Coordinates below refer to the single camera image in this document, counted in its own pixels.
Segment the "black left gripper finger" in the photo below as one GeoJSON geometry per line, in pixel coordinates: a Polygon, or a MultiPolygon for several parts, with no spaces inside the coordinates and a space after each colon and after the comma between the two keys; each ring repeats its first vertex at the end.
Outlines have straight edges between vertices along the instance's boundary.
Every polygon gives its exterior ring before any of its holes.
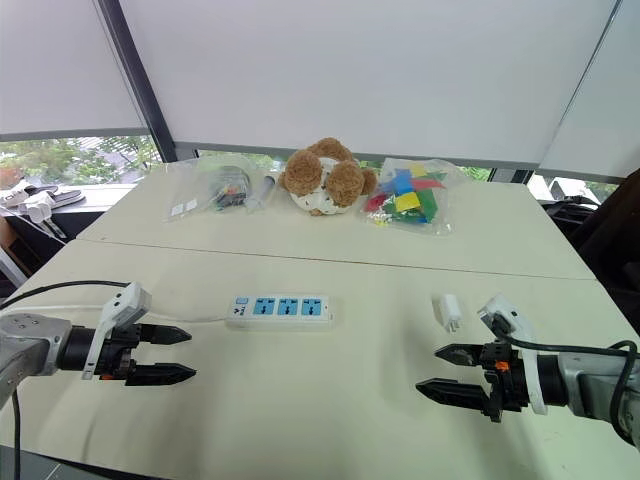
{"type": "Polygon", "coordinates": [[[177,363],[137,364],[125,380],[126,386],[174,385],[195,376],[196,370],[177,363]]]}
{"type": "Polygon", "coordinates": [[[176,326],[140,324],[139,340],[155,345],[173,345],[190,341],[192,335],[176,326]]]}

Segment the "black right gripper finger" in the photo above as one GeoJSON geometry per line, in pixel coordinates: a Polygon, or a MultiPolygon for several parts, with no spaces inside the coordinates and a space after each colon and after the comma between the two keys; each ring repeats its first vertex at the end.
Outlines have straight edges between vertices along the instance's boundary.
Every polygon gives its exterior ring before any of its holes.
{"type": "Polygon", "coordinates": [[[481,364],[482,351],[479,344],[452,343],[437,349],[434,355],[453,365],[476,367],[481,364]]]}
{"type": "Polygon", "coordinates": [[[483,412],[489,397],[480,385],[433,378],[415,384],[416,390],[436,403],[483,412]]]}

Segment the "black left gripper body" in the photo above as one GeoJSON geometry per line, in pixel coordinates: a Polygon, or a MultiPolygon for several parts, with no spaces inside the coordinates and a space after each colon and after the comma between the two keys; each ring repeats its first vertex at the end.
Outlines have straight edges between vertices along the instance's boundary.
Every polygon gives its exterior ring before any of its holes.
{"type": "Polygon", "coordinates": [[[141,386],[141,376],[131,352],[141,341],[142,326],[115,327],[103,342],[94,374],[100,380],[124,380],[126,386],[141,386]]]}

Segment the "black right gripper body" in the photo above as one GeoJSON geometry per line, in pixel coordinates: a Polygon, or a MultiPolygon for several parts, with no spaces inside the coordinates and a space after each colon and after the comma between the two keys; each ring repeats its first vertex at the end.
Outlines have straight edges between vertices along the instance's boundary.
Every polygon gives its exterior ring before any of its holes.
{"type": "Polygon", "coordinates": [[[483,406],[483,414],[500,423],[504,411],[520,412],[529,404],[524,362],[519,351],[502,342],[485,344],[480,365],[491,389],[483,406]]]}

